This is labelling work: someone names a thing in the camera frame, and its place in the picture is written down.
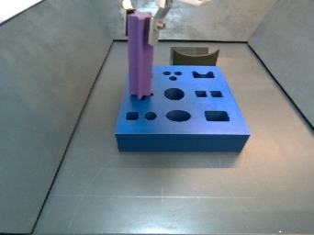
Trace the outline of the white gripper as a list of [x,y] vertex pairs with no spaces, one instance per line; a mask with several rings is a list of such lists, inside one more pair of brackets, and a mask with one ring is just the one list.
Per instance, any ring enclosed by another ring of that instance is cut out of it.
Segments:
[[[211,0],[174,0],[193,6],[202,6],[211,2]],[[127,35],[127,16],[135,12],[131,0],[119,0],[121,2],[121,16],[125,21],[125,35]],[[159,31],[166,28],[165,18],[173,8],[173,0],[157,0],[158,10],[150,19],[149,44],[155,46],[158,44]]]

